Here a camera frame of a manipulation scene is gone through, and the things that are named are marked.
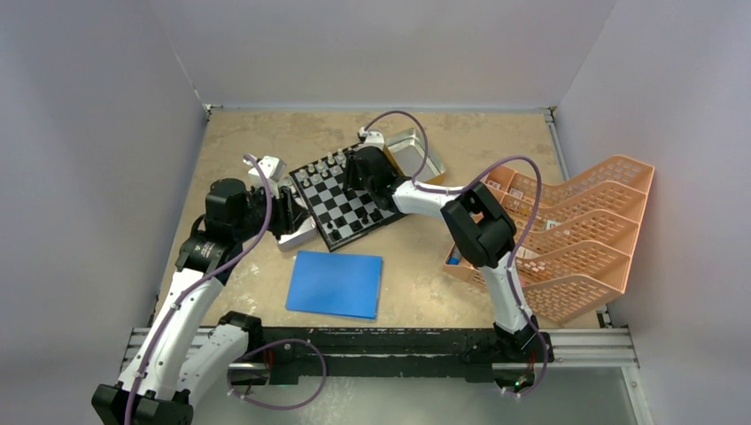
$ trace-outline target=gray floor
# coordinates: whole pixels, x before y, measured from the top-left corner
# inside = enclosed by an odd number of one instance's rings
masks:
[[[257,399],[294,404],[319,378],[300,385],[261,388]],[[195,425],[235,424],[596,424],[636,423],[618,368],[555,369],[533,395],[515,400],[494,384],[461,379],[332,378],[311,405],[276,412],[227,397],[220,379],[197,407]]]

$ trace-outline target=blue paper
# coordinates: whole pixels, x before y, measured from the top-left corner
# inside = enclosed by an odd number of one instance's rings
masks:
[[[300,251],[287,310],[375,319],[382,263],[375,255]]]

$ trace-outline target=orange plastic organizer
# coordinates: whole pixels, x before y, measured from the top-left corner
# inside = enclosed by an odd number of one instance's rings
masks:
[[[653,176],[653,166],[618,155],[563,184],[543,184],[538,216],[523,243],[532,254],[516,258],[535,314],[562,326],[625,292]],[[521,234],[531,215],[535,179],[499,166],[484,182]],[[444,271],[484,286],[465,259],[445,262]]]

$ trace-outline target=beige table surface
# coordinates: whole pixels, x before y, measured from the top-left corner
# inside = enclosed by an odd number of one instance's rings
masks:
[[[190,225],[204,212],[209,186],[235,177],[246,183],[244,153],[282,158],[288,170],[356,142],[359,127],[377,112],[244,112],[215,111],[209,120],[204,145],[190,183],[188,198],[162,282],[162,294],[174,272],[180,244]],[[428,133],[430,148],[443,159],[445,185],[463,185],[498,158],[525,154],[539,165],[544,182],[561,182],[561,172],[542,114],[534,113],[417,113]],[[374,126],[386,136],[414,125],[405,117],[389,117]],[[524,163],[510,166],[531,174]],[[267,326],[362,326],[484,328],[492,325],[492,305],[484,290],[441,271],[452,246],[440,220],[409,216],[350,243],[339,252],[383,257],[378,315],[374,321],[284,308],[295,251],[280,252],[267,234],[259,246],[236,267],[204,325],[216,325],[235,310],[260,317]],[[320,237],[299,249],[326,251]],[[549,323],[540,320],[543,327]],[[594,313],[571,322],[568,328],[597,328]]]

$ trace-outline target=white wall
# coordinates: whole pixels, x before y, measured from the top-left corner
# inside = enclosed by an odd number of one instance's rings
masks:
[[[144,1],[0,2],[0,423],[97,423],[205,119]]]
[[[205,103],[558,104],[616,0],[151,0]]]
[[[572,172],[656,165],[626,295],[656,422],[748,423],[751,3],[620,0],[558,110]]]

